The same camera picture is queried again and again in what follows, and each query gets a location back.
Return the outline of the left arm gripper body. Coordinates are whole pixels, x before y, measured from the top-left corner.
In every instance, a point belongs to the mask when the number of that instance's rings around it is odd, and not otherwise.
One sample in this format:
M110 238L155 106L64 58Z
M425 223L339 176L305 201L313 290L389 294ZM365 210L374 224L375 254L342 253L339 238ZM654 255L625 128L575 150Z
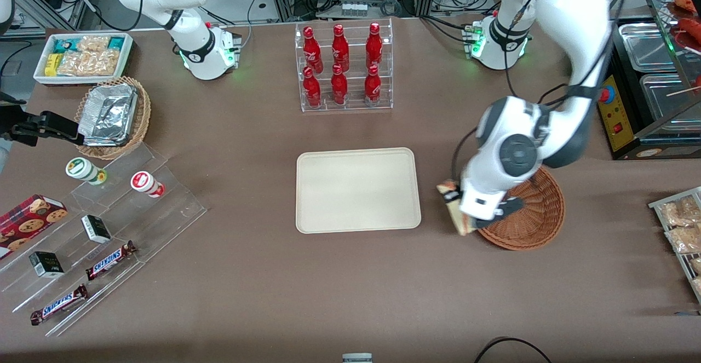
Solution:
M504 199L498 204L498 208L496 209L496 216L499 217L507 217L510 216L510 214L513 214L520 209L522 209L524 206L524 202L521 198L518 197L509 197Z

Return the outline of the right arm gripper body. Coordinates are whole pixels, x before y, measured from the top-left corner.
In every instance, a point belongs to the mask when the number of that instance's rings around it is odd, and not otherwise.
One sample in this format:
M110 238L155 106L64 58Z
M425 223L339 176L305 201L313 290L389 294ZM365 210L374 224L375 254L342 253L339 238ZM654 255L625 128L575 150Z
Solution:
M41 122L40 114L26 113L21 106L2 106L1 138L26 146L36 146Z

